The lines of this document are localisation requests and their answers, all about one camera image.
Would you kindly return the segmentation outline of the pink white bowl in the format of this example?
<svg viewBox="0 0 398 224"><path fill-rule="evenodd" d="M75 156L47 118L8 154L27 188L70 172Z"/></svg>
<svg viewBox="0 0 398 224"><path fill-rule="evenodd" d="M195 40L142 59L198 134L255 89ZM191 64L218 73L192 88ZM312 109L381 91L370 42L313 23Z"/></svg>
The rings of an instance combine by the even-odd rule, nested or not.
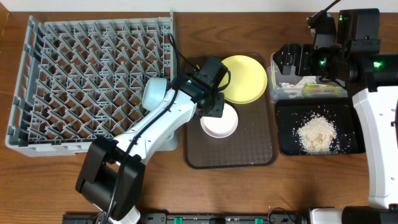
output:
<svg viewBox="0 0 398 224"><path fill-rule="evenodd" d="M225 138L234 133L238 127L238 114L229 104L225 103L220 118L202 117L200 124L204 132L213 138Z"/></svg>

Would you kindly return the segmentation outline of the yellow orange snack wrapper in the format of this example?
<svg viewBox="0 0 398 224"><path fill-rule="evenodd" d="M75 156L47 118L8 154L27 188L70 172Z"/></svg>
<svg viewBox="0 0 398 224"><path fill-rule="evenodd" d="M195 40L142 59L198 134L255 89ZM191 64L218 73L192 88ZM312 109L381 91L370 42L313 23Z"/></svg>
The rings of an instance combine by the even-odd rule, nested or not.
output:
<svg viewBox="0 0 398 224"><path fill-rule="evenodd" d="M345 92L339 86L325 85L325 84L308 84L306 83L302 90L304 97L309 96L344 96Z"/></svg>

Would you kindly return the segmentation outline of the yellow round plate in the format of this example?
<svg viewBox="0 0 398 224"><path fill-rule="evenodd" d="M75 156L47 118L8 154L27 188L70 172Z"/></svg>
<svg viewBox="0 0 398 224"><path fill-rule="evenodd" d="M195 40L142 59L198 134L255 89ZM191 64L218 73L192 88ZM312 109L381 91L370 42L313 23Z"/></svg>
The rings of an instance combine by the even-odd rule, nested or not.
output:
<svg viewBox="0 0 398 224"><path fill-rule="evenodd" d="M226 73L220 86L228 85L222 92L226 101L246 104L256 101L266 90L267 73L254 58L234 55L221 61L230 71Z"/></svg>

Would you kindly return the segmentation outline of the light blue bowl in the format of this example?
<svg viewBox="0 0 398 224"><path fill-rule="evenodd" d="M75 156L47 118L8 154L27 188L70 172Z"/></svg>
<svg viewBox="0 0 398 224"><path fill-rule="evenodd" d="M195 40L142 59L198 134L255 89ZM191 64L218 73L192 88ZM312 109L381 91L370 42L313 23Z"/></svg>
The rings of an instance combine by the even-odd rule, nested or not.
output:
<svg viewBox="0 0 398 224"><path fill-rule="evenodd" d="M148 80L142 97L142 106L147 111L154 110L164 99L167 91L167 79L152 77Z"/></svg>

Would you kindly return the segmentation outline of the rice food scraps pile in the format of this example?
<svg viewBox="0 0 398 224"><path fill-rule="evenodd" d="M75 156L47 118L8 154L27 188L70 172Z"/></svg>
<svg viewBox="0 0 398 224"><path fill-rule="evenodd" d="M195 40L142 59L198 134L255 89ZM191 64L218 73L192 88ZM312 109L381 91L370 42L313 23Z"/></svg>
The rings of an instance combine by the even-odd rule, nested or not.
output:
<svg viewBox="0 0 398 224"><path fill-rule="evenodd" d="M292 128L300 150L307 154L337 154L341 152L337 127L325 116L312 113L297 121L298 127Z"/></svg>

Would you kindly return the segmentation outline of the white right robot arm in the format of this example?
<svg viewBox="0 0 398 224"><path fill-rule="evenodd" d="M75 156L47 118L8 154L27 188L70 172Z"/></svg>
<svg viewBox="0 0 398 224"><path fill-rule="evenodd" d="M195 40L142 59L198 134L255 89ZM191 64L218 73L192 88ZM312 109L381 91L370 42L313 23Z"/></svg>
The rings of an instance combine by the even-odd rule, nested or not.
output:
<svg viewBox="0 0 398 224"><path fill-rule="evenodd" d="M286 44L272 57L283 75L342 85L364 136L368 205L314 208L308 223L397 222L397 55L380 52L379 18L376 8L342 10L337 19L321 10L307 18L312 44Z"/></svg>

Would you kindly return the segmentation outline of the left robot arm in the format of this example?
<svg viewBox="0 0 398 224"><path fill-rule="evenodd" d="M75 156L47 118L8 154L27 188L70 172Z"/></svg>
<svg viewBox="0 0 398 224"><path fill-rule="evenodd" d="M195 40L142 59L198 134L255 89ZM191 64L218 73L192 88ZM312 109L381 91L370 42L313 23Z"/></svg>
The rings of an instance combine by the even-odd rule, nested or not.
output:
<svg viewBox="0 0 398 224"><path fill-rule="evenodd" d="M149 110L140 122L112 140L102 136L89 146L76 191L96 205L99 223L137 223L136 208L142 192L146 164L155 151L195 113L220 118L223 90L230 80L195 74L174 78L171 87L164 78L150 78L143 96Z"/></svg>

